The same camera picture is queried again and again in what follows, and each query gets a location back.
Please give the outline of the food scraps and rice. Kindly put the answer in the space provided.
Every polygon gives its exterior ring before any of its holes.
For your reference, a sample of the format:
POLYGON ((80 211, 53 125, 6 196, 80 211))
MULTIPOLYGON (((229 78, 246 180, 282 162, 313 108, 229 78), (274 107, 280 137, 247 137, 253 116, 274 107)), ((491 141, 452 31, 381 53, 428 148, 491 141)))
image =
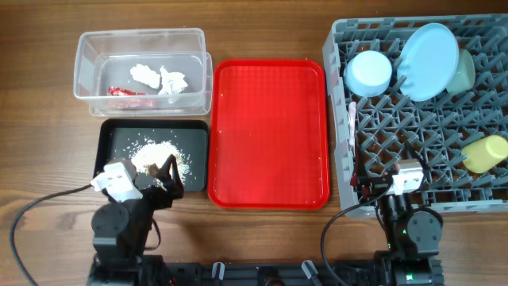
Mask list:
POLYGON ((186 181, 187 175, 191 172, 188 163, 189 156, 171 141, 157 143, 149 137, 143 137, 141 141, 131 141, 122 149, 123 156, 129 158, 137 170, 136 184, 138 187, 149 185, 161 185, 160 181, 150 175, 149 168, 162 168, 166 159, 175 156, 179 176, 182 182, 186 181))

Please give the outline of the white plastic spoon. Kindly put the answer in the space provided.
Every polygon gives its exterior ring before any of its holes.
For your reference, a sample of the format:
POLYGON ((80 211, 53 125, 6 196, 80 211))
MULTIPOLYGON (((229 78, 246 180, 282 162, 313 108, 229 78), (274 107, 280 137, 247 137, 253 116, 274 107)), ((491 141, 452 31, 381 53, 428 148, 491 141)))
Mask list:
POLYGON ((356 102, 354 101, 351 101, 348 105, 348 124, 350 119, 353 119, 356 123, 356 102))

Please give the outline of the white napkin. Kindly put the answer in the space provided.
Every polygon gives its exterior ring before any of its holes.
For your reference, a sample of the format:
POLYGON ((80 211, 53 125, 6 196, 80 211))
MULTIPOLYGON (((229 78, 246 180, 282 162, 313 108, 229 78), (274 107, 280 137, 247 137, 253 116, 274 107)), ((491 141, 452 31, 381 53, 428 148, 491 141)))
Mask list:
POLYGON ((149 66, 143 64, 136 64, 129 70, 133 80, 143 83, 152 89, 160 88, 161 76, 153 71, 149 66))
POLYGON ((184 91, 188 84, 181 72, 169 72, 164 66, 160 68, 161 88, 159 95, 174 95, 184 91))

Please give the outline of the light blue bowl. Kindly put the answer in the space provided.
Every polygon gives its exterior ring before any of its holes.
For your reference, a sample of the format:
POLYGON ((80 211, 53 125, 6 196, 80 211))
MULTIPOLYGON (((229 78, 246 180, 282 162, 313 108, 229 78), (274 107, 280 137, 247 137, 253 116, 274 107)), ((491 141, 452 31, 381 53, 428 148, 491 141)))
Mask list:
POLYGON ((344 70, 347 88, 361 97, 381 95, 389 87, 391 76, 391 62, 377 51, 359 53, 344 70))

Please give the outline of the red strawberry cake wrapper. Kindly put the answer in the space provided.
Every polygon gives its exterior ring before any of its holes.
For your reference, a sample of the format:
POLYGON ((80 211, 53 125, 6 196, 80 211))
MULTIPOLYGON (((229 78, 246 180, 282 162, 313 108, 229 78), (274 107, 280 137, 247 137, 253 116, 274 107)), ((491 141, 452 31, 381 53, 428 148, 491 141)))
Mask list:
POLYGON ((109 87, 109 97, 127 97, 125 100, 110 100, 108 106, 117 109, 136 109, 154 107, 153 99, 144 99, 145 93, 127 90, 121 87, 109 87))

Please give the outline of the yellow plastic cup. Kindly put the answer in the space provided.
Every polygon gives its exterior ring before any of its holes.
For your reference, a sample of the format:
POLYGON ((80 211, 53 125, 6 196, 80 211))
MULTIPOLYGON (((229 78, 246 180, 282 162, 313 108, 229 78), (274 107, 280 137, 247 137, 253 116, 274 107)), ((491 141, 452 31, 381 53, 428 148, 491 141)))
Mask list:
POLYGON ((484 173, 507 158, 507 139, 490 135, 466 145, 461 153, 466 156, 464 166, 471 172, 484 173))

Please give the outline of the light blue plate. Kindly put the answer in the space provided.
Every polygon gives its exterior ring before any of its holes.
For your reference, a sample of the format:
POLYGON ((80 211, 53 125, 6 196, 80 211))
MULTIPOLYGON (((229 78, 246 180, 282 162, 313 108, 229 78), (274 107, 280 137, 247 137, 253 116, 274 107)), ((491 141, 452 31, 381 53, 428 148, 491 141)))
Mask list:
POLYGON ((439 95, 451 82, 459 60, 453 33, 439 23, 429 23, 414 32, 404 45, 397 68, 403 80, 400 91, 415 102, 439 95))

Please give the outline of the mint green bowl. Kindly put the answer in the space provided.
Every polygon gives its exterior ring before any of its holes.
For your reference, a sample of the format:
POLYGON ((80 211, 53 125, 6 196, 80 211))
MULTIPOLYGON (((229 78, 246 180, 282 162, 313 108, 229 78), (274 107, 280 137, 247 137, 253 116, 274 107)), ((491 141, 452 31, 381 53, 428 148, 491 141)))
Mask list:
POLYGON ((475 66, 472 55, 466 49, 460 49, 456 73, 446 87, 446 91, 451 95, 458 95, 472 89, 474 83, 475 66))

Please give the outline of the white plastic fork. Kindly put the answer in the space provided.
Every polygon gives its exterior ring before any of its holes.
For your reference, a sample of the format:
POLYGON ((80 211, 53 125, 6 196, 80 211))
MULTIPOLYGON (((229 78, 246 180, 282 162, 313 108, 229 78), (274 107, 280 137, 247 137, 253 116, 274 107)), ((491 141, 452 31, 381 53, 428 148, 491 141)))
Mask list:
POLYGON ((348 143, 352 149, 352 152, 354 153, 356 151, 356 143, 355 143, 356 123, 353 119, 350 119, 348 125, 349 125, 349 141, 348 141, 348 143))

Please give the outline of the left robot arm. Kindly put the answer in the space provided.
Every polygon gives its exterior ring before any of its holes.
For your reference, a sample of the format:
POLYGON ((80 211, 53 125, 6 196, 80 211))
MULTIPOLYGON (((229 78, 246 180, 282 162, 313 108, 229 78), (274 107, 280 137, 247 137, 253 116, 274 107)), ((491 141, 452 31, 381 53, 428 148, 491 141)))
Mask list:
POLYGON ((162 166, 148 166, 148 174, 161 185, 136 186, 137 169, 131 160, 119 159, 104 166, 91 181, 95 191, 108 197, 91 220, 96 250, 89 285, 176 285, 160 255, 145 255, 150 230, 159 232, 153 214, 170 208, 184 194, 177 160, 170 155, 162 166))

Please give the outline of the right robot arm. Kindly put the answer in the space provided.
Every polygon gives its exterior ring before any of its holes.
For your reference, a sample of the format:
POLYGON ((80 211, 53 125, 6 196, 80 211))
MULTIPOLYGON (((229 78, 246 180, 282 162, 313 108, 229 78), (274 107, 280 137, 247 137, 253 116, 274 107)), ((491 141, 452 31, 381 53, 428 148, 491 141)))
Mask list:
POLYGON ((410 195, 422 189, 429 166, 409 150, 380 177, 367 174, 366 164, 356 154, 350 184, 376 206, 376 217, 386 235, 388 250, 373 259, 377 285, 443 285, 439 253, 443 218, 428 207, 413 207, 410 195))

